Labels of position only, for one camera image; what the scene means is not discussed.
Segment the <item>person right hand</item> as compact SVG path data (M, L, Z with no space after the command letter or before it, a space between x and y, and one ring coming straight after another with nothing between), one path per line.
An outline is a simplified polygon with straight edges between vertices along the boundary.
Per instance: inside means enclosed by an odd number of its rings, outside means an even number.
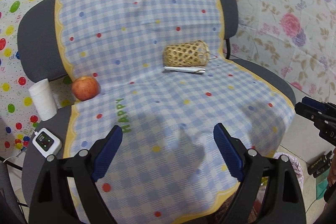
M336 182L336 148L333 151L333 158L331 160L331 166L329 169L329 174L327 176L327 181L329 187L331 187Z

